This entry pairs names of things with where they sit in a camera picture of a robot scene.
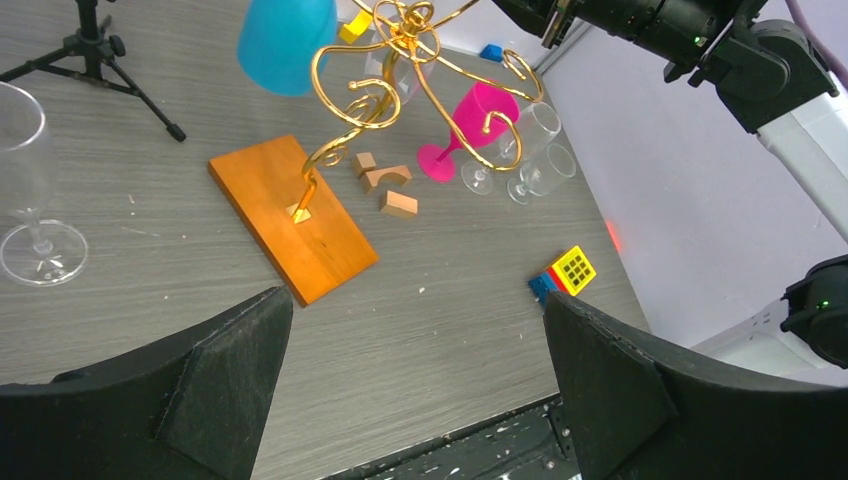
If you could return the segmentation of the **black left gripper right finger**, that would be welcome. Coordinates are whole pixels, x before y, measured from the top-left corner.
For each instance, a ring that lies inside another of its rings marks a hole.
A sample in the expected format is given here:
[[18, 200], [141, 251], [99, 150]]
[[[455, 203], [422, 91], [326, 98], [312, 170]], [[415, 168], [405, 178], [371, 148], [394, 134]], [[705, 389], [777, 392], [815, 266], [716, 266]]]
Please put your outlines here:
[[743, 369], [554, 292], [544, 326], [586, 479], [843, 479], [847, 391]]

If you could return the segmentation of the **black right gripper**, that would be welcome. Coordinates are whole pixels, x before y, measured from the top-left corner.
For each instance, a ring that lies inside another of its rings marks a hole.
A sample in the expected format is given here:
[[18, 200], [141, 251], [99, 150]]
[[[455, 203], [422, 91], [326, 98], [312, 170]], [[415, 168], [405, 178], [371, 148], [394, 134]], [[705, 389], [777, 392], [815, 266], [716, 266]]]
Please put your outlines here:
[[560, 45], [581, 20], [677, 65], [693, 65], [703, 55], [703, 9], [696, 1], [496, 0], [495, 5], [546, 49]]

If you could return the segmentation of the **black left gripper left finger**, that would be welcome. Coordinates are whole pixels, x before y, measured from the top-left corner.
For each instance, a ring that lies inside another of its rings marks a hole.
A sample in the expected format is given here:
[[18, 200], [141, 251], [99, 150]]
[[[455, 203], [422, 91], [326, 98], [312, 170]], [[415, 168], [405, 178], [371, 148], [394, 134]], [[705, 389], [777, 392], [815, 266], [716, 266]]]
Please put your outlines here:
[[42, 384], [1, 388], [5, 479], [247, 479], [293, 320], [273, 287]]

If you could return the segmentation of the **clear wine glass front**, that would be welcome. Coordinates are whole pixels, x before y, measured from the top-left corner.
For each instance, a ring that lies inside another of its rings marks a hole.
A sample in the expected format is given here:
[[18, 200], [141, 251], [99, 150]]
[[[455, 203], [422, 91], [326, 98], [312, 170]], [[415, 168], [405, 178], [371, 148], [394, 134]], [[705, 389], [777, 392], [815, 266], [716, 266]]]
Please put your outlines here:
[[[558, 135], [562, 128], [558, 113], [544, 102], [531, 103], [521, 110], [515, 124], [522, 141], [522, 161], [527, 161], [542, 150]], [[492, 163], [512, 164], [517, 158], [514, 136], [509, 130], [491, 145], [489, 152], [495, 153]], [[465, 186], [478, 195], [488, 195], [494, 186], [494, 171], [483, 167], [476, 160], [468, 160], [460, 170]]]

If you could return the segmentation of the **clear wine glass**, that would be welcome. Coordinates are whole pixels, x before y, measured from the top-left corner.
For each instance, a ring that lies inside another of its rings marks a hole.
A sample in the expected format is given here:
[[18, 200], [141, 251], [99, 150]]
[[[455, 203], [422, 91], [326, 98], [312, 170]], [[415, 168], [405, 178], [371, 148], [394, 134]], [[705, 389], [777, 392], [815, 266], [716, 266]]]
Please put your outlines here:
[[516, 178], [507, 182], [506, 190], [510, 198], [527, 205], [530, 196], [542, 197], [572, 178], [577, 171], [577, 163], [572, 151], [556, 143], [550, 143], [537, 155], [525, 161]]
[[[389, 17], [392, 22], [398, 22], [400, 17], [397, 14]], [[436, 47], [438, 46], [435, 42], [434, 37], [430, 33], [426, 33], [421, 35], [419, 39], [431, 50], [436, 51]], [[372, 36], [372, 42], [377, 43], [381, 40], [381, 37], [378, 33], [374, 33]], [[430, 54], [427, 54], [423, 49], [418, 48], [416, 50], [417, 55], [419, 57], [429, 57]], [[364, 77], [368, 78], [383, 78], [383, 66], [384, 63], [388, 61], [388, 57], [390, 53], [396, 53], [391, 48], [386, 48], [382, 50], [374, 50], [371, 52], [367, 52], [365, 58], [364, 65]], [[435, 61], [431, 63], [425, 63], [421, 65], [422, 73], [425, 78], [429, 77], [431, 72], [435, 67]], [[401, 104], [406, 104], [416, 93], [420, 90], [420, 82], [416, 73], [414, 71], [414, 67], [412, 63], [402, 56], [398, 57], [394, 68], [393, 68], [393, 78], [395, 82], [395, 90], [398, 93], [398, 96], [401, 100]], [[372, 85], [367, 86], [365, 88], [367, 94], [370, 95], [378, 95], [382, 96], [384, 94], [384, 89], [379, 86]]]
[[59, 220], [44, 219], [57, 184], [58, 156], [42, 105], [1, 84], [1, 212], [20, 222], [1, 240], [1, 270], [28, 286], [69, 282], [84, 269], [88, 243]]
[[[558, 113], [544, 102], [531, 103], [521, 110], [515, 124], [522, 141], [522, 161], [527, 161], [542, 150], [558, 135], [562, 128]], [[495, 153], [492, 163], [512, 164], [517, 158], [514, 136], [509, 130], [491, 145], [489, 152]], [[483, 167], [476, 160], [468, 160], [460, 170], [465, 186], [478, 195], [488, 195], [494, 186], [494, 171]]]

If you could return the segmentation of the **pink plastic wine glass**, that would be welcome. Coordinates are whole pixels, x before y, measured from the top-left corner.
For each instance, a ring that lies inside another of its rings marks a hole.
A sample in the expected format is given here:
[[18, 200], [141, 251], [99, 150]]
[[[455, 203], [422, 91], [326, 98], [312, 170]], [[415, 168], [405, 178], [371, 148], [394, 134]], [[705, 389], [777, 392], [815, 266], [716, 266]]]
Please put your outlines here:
[[[520, 117], [518, 104], [511, 94], [481, 82], [471, 87], [454, 110], [452, 120], [475, 149], [490, 145], [508, 130], [506, 121], [495, 115], [490, 122], [489, 133], [483, 132], [486, 116], [491, 111], [504, 114], [513, 123]], [[449, 144], [445, 148], [433, 144], [420, 147], [417, 153], [418, 165], [432, 180], [450, 182], [455, 175], [451, 153], [461, 147], [457, 135], [451, 132]]]

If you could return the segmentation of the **blue plastic wine glass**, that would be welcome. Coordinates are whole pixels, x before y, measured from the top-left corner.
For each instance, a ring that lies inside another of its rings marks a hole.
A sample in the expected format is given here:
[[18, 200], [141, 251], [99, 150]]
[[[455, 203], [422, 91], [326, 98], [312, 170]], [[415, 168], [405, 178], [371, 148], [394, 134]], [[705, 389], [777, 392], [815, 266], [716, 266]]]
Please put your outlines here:
[[335, 41], [334, 0], [253, 0], [249, 3], [236, 58], [258, 86], [281, 96], [312, 91], [315, 53]]

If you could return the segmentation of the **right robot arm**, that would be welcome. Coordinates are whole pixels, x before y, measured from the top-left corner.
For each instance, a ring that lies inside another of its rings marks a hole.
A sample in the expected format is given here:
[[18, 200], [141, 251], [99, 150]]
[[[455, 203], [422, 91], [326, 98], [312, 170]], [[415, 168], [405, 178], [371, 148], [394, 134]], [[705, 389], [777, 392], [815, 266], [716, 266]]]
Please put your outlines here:
[[[847, 231], [847, 74], [809, 30], [761, 20], [759, 1], [502, 1], [546, 48], [575, 20], [667, 62], [666, 82], [711, 83], [725, 108], [781, 161], [823, 216]], [[847, 259], [814, 265], [759, 313], [694, 345], [725, 363], [792, 380], [847, 383]]]

